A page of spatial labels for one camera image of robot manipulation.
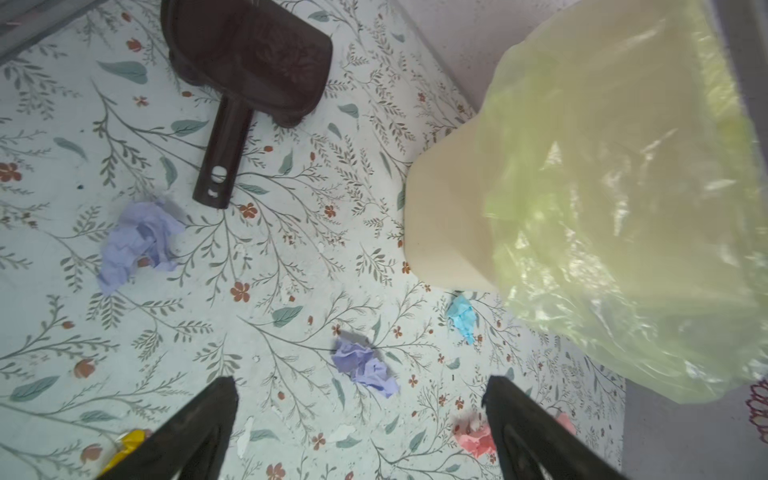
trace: printed leaf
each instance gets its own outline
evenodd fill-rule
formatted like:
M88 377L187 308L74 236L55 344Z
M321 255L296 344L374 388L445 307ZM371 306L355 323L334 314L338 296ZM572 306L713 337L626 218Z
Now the printed leaf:
M336 446L340 449L348 449L349 447L353 447L358 443L360 443L360 440L355 440L352 437L347 437L341 442L336 442Z
M274 312L272 312L272 318L275 320L275 326L278 328L282 328L285 325L288 325L291 320L296 318L296 315L299 314L302 308L304 307L286 306L279 310L275 310Z
M387 352L387 353L385 353L385 355L386 355L386 356L388 356L390 359L393 359L393 360L395 360L395 361L396 361L397 363L399 363L400 365L402 365L402 362L400 361L400 359L399 359L399 358L397 358L397 357L395 356L395 354L394 354L394 353L392 353L392 352Z
M119 61L116 63L105 63L97 61L98 66L104 71L113 75L125 78L137 84L147 83L147 68L137 61Z
M310 15L310 20L315 20L317 22L327 22L328 12L326 12L325 10L320 10L319 12L315 12Z
M256 194L256 195L264 195L264 194L269 193L269 190L264 190L262 187L258 187L257 185L243 185L243 184L240 184L240 188L242 188L243 190L249 191L252 194Z
M208 120L176 120L174 123L170 124L170 129L174 131L174 134L176 134L177 137L186 137L187 135L200 130L202 127L205 127L207 124Z
M37 398L45 390L50 389L51 386L56 383L56 380L58 380L58 376L47 376L36 382L17 386L13 389L10 400L12 402L29 402L30 400Z
M376 322L376 325L373 326L373 339L371 342L375 342L376 338L379 337L379 330L382 328L382 317L379 317L379 321Z
M379 155L382 156L382 162L384 162L384 167L386 168L386 173L389 174L389 178L392 178L392 169L389 168L389 161L386 159L386 156L383 152L379 152Z
M168 160L166 157L160 157L160 162L163 164L163 167L165 168L165 181L168 184L168 188L170 188L170 186L179 177L179 172L176 170L176 166L174 165L174 162Z
M288 155L283 159L283 164L280 166L280 169L277 171L280 175L287 175L290 173L290 171L293 169L293 150L290 151Z
M411 452L415 452L416 449L419 448L419 445L421 445L424 441L424 435L426 435L426 433L427 431L424 430L411 439L411 443L408 445L408 447L411 449Z
M83 412L80 414L80 421L83 423L107 422L109 420L117 419L116 416L102 410L91 410L90 412Z
M406 185L402 185L402 190L397 196L397 210L402 210L406 206Z
M394 420L392 420L392 423L386 426L384 428L384 432L386 432L387 435L395 431L395 427L397 426L397 421L400 419L400 415L396 416Z
M332 131L339 139L341 139L341 132L339 131L339 128L336 126L336 124L328 124L328 130Z
M344 410L345 398L344 398L344 390L341 389L341 383L339 382L339 380L336 380L336 379L331 379L331 383L333 384L334 387L336 387L336 393L339 394L339 400L341 400L341 407L342 407L342 410Z
M352 118L358 118L360 116L360 112L357 109L357 105L355 104L340 105L339 110L345 114L348 114Z
M69 151L74 151L76 154L80 155L80 157L88 161L88 157L85 155L85 151L80 148L80 145L76 144L75 142L71 142L67 140L66 138L56 137L53 139L53 141L61 148L64 148Z
M252 430L250 433L250 441L251 442L258 442L259 440L264 439L275 439L280 440L277 438L277 435L272 433L272 430Z

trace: floral mat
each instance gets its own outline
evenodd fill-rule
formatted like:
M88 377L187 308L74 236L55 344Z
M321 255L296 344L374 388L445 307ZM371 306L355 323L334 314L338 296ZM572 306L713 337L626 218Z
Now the floral mat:
M110 0L0 66L0 458L6 478L93 478L131 429L156 429L217 376L240 407L222 478L500 478L455 443L491 374L512 378L613 465L624 380L568 341L453 293L402 250L410 162L472 116L388 2L291 0L332 36L324 99L292 130L254 117L232 204L191 200L218 106L170 69L157 0ZM112 296L100 248L133 201L182 221L178 267ZM366 336L385 399L330 361Z

